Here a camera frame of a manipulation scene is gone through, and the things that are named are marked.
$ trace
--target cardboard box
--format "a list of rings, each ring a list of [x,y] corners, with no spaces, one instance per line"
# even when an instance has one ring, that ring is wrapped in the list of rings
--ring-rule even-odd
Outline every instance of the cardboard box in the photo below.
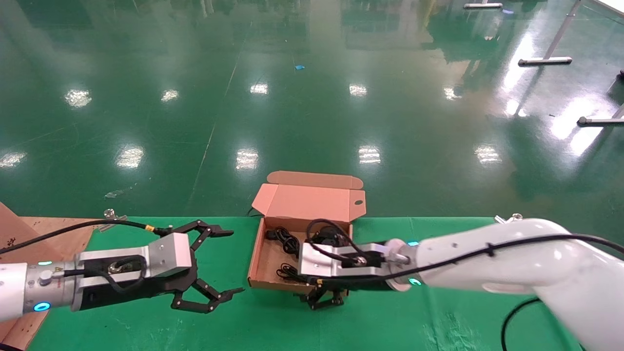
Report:
[[[18,217],[2,202],[0,202],[0,247],[7,247],[53,230],[88,221],[89,219],[47,218],[47,217]],[[59,235],[36,244],[8,252],[0,256],[0,264],[21,263],[36,264],[40,261],[71,260],[73,256],[83,251],[91,238],[94,226],[84,227],[70,234]],[[7,320],[0,323],[0,342],[18,349],[25,350],[39,327],[43,323],[48,311],[30,313],[16,320]]]
[[[350,175],[304,172],[272,172],[262,184],[252,207],[264,215],[253,247],[247,281],[252,288],[286,290],[307,294],[312,287],[283,280],[276,274],[282,263],[297,267],[279,241],[265,238],[266,231],[282,226],[300,243],[310,221],[329,219],[353,237],[351,222],[366,213],[362,180]]]
[[[38,237],[36,231],[24,223],[15,213],[0,202],[0,247],[9,247],[26,240]],[[60,261],[61,255],[50,247],[47,242],[40,242],[0,256],[0,264],[27,262],[36,264],[40,260]],[[0,323],[0,340],[3,340],[17,320]]]

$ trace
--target metal table leg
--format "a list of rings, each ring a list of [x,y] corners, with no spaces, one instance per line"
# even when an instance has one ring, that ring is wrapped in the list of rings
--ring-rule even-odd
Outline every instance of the metal table leg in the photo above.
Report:
[[[624,125],[624,104],[614,113],[610,119],[589,119],[581,117],[578,119],[578,125],[581,127],[603,127],[603,126],[622,126]]]
[[[572,22],[572,18],[574,18],[574,16],[577,13],[578,8],[581,6],[581,1],[582,0],[577,0],[576,2],[574,2],[574,5],[572,6],[570,12],[566,15],[565,19],[563,20],[563,24],[559,28],[559,32],[557,32],[557,35],[555,35],[555,39],[553,39],[552,43],[550,44],[550,47],[548,48],[548,50],[546,50],[546,55],[544,55],[544,57],[542,58],[534,57],[528,60],[521,59],[518,62],[518,66],[537,66],[541,64],[570,64],[572,63],[571,57],[551,57],[551,56],[552,56],[552,53],[555,51],[557,44],[559,44],[559,41],[563,37],[565,30],[568,29],[570,22]]]
[[[477,3],[477,4],[465,4],[464,5],[464,9],[494,9],[494,8],[499,8],[499,7],[503,7],[503,4],[501,4],[500,2],[488,3],[487,0],[481,1],[480,4]]]

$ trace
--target metal clamp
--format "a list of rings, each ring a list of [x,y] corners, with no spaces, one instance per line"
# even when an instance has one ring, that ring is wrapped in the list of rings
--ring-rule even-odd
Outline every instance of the metal clamp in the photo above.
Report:
[[[507,220],[503,219],[501,216],[499,215],[495,215],[494,216],[494,220],[500,224],[507,224],[507,223],[511,223],[515,220],[522,220],[522,215],[519,213],[514,213],[511,215],[511,217]]]

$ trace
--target green epoxy floor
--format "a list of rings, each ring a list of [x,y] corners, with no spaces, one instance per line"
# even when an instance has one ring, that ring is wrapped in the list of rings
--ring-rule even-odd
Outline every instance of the green epoxy floor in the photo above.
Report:
[[[244,215],[285,169],[362,178],[372,216],[520,212],[617,238],[624,130],[575,121],[624,102],[624,21],[587,2],[555,51],[573,63],[521,68],[573,0],[463,3],[4,0],[0,200]]]

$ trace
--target wooden board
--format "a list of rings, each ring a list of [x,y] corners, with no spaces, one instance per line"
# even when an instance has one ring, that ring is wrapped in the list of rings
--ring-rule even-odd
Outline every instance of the wooden board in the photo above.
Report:
[[[54,230],[68,227],[70,225],[86,222],[90,219],[79,218],[50,218],[50,217],[21,217],[21,219],[33,228],[39,235],[43,235]],[[46,240],[57,253],[61,254],[63,260],[71,260],[78,252],[83,251],[95,226],[84,227],[57,237]],[[14,322],[10,331],[6,334],[2,343],[25,350],[31,343],[37,330],[47,316],[46,312],[27,314]]]

